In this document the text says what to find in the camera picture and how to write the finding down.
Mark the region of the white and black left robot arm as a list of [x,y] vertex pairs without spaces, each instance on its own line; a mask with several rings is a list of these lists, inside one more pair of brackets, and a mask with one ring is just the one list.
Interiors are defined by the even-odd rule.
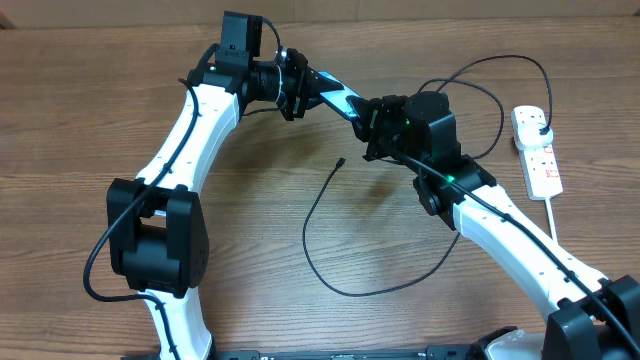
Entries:
[[259,60],[269,19],[227,11],[221,40],[182,79],[181,113],[162,147],[133,180],[107,192],[108,227],[91,251],[83,286],[105,302],[143,301],[161,342],[159,359],[210,359],[198,286],[209,260],[200,193],[216,154],[248,104],[272,102],[292,121],[340,84],[312,69],[293,48]]

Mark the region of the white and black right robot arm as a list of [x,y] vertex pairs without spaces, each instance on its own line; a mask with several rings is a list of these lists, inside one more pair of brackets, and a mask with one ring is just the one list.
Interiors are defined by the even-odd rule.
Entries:
[[496,179],[461,152],[444,93],[365,100],[349,96],[365,157],[390,156],[417,175],[423,207],[472,240],[533,302],[544,333],[504,328],[471,346],[471,359],[636,359],[639,284],[609,280],[528,219]]

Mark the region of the Samsung Galaxy smartphone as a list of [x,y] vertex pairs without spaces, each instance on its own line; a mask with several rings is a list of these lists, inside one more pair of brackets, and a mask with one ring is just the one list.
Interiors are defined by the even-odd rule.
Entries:
[[336,113],[341,115],[345,120],[355,120],[358,117],[358,113],[353,105],[353,101],[359,102],[362,100],[362,97],[329,72],[320,71],[319,74],[322,77],[332,82],[339,83],[342,86],[342,88],[338,90],[320,92],[319,95],[322,101]]

